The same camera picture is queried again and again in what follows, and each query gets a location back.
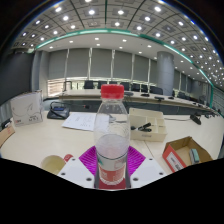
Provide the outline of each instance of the recessed light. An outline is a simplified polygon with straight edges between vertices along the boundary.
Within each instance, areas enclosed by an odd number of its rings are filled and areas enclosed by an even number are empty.
[[[55,9],[55,12],[60,12],[61,11],[61,7],[58,7]]]
[[[93,9],[91,9],[91,10],[89,10],[89,14],[93,15],[93,14],[95,14],[95,11]]]
[[[63,20],[64,20],[64,21],[67,21],[67,20],[68,20],[68,16],[64,16],[64,17],[63,17]]]
[[[123,10],[119,10],[119,11],[118,11],[118,14],[119,14],[119,15],[123,15],[123,14],[124,14],[124,11],[123,11]]]
[[[156,10],[157,12],[161,12],[161,8],[158,7],[158,6],[155,7],[155,10]]]
[[[148,16],[145,17],[145,21],[150,21],[150,18]]]

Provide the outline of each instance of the plastic bottle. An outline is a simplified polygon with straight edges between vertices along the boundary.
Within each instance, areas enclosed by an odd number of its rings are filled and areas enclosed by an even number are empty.
[[[121,183],[125,177],[130,144],[130,122],[122,103],[123,85],[102,85],[102,104],[96,115],[94,139],[99,177],[104,184]]]

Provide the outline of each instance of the bottle label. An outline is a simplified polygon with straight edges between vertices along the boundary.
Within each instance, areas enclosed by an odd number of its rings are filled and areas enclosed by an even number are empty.
[[[105,184],[118,184],[123,180],[127,153],[117,159],[108,159],[97,153],[100,179]]]

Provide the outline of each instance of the chair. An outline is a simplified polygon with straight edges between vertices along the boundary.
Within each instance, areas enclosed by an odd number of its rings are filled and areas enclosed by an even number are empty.
[[[147,93],[148,92],[148,86],[147,85],[141,85],[141,92]]]
[[[133,83],[131,86],[131,91],[140,92],[140,84]]]
[[[107,81],[98,81],[97,89],[101,89],[101,86],[102,86],[103,84],[107,84]]]
[[[125,91],[129,91],[129,82],[121,82],[120,85],[124,86]]]
[[[183,92],[178,92],[177,98],[180,98],[180,99],[184,99],[185,100],[186,99],[186,95]]]
[[[92,80],[85,81],[84,89],[94,89],[93,81]]]
[[[163,89],[156,86],[150,86],[150,93],[163,95]]]
[[[110,81],[109,84],[117,84],[115,81]]]

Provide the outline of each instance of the paper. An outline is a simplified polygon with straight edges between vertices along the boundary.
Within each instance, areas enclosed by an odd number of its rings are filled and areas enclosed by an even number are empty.
[[[93,131],[95,118],[95,113],[75,112],[65,120],[65,122],[62,124],[62,127]]]

